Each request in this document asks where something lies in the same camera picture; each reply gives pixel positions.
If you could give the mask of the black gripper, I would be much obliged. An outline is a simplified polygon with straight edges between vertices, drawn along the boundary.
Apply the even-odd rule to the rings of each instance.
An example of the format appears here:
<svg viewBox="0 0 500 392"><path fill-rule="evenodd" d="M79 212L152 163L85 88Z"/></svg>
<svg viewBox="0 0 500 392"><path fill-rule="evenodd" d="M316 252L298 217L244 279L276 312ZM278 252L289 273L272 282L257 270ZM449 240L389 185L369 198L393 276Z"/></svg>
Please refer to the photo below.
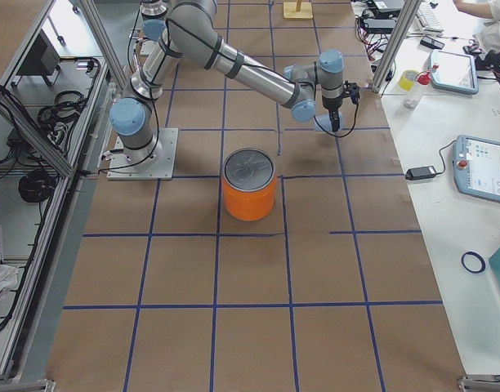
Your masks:
<svg viewBox="0 0 500 392"><path fill-rule="evenodd" d="M360 101L360 89L357 83L345 81L338 87L322 87L323 107L329 111L331 132L340 130L340 112L344 99L350 99L353 105Z"/></svg>

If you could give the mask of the silver robot arm,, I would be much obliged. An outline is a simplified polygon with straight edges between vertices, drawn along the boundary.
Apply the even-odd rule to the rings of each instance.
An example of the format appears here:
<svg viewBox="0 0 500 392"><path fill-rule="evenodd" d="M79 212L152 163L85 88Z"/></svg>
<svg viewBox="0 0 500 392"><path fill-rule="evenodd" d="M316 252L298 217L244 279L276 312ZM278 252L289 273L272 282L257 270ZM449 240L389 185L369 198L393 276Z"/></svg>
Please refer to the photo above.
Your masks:
<svg viewBox="0 0 500 392"><path fill-rule="evenodd" d="M315 118L315 97L320 93L331 136L337 136L341 128L344 99L359 104L358 85L343 78L341 52L324 51L316 61L292 65L279 74L230 46L213 28L216 13L214 1L175 2L167 11L156 48L130 76L125 96L112 106L109 120L129 167L140 168L158 159L162 143L150 127L152 104L162 94L164 79L184 57L275 101L298 122Z"/></svg>

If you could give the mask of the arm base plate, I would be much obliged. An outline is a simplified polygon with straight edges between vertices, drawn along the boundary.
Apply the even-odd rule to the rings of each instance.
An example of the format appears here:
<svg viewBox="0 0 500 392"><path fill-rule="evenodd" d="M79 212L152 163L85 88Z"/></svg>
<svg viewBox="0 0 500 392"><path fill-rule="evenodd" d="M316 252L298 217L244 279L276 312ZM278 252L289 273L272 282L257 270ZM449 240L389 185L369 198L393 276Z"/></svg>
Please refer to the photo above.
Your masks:
<svg viewBox="0 0 500 392"><path fill-rule="evenodd" d="M151 143L140 150L123 146L116 137L115 149L122 152L113 154L110 159L108 180L171 180L176 160L176 147L179 136L177 128L159 128L154 132Z"/></svg>

